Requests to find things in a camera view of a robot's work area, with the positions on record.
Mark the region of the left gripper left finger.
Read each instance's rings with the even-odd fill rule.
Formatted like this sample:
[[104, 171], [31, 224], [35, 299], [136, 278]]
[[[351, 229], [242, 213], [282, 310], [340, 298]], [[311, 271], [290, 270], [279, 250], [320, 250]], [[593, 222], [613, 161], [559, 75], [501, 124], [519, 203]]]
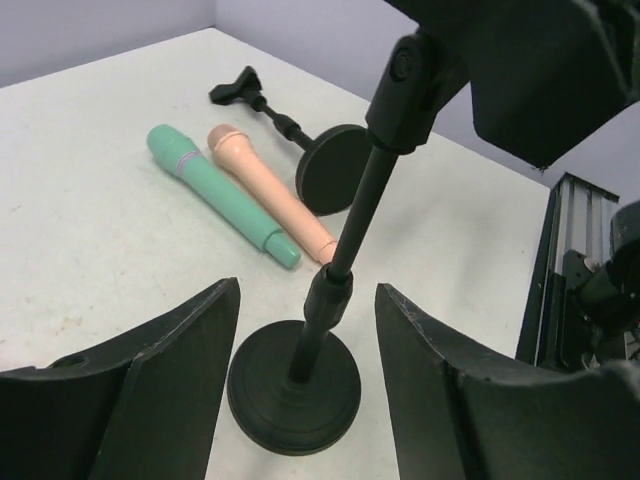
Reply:
[[45, 368], [1, 375], [5, 479], [201, 479], [234, 342], [227, 278]]

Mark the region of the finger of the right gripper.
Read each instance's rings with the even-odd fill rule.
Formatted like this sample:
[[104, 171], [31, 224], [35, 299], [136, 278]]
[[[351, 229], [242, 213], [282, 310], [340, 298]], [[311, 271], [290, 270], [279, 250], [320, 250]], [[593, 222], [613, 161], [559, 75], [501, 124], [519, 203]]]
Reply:
[[636, 1], [394, 1], [466, 66], [486, 142], [548, 167], [639, 100]]

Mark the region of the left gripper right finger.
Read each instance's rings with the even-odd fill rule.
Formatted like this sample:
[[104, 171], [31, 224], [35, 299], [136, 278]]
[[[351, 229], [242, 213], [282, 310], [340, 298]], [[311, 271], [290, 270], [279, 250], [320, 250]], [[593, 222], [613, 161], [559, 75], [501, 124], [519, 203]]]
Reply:
[[375, 315], [404, 479], [635, 479], [639, 366], [574, 374], [504, 356], [389, 284]]

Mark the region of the mint green toy microphone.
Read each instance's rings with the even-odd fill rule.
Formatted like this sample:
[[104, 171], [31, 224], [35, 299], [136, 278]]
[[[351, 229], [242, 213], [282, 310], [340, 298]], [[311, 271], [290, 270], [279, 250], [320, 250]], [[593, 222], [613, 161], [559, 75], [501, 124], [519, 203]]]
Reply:
[[190, 187], [258, 250], [289, 270], [298, 265], [300, 250], [283, 228], [213, 166], [191, 138], [161, 124], [150, 130], [146, 144], [161, 168]]

